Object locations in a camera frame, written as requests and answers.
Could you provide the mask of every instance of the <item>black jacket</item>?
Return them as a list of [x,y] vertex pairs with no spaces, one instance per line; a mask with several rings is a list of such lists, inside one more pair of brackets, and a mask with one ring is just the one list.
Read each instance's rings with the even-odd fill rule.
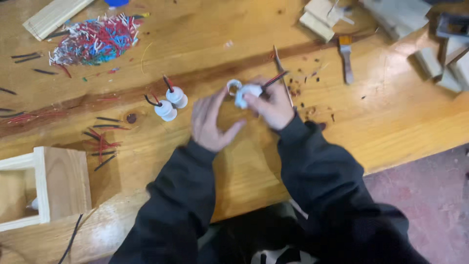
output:
[[[427,263],[409,243],[406,217],[372,200],[363,168],[344,148],[298,116],[279,134],[282,181],[309,215],[301,250],[321,263]],[[217,263],[198,259],[197,249],[215,207],[215,155],[193,141],[174,151],[110,263]]]

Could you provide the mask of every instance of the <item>person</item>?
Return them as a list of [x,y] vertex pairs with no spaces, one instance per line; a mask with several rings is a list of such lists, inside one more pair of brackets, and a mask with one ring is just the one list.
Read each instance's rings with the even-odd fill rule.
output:
[[280,136],[281,179],[298,210],[282,216],[268,207],[228,219],[201,245],[215,207],[212,162],[246,123],[217,128],[227,93],[194,104],[191,140],[148,184],[150,199],[110,263],[428,263],[411,246],[403,213],[373,201],[363,168],[318,125],[301,121],[281,85],[266,89],[268,99],[244,99]]

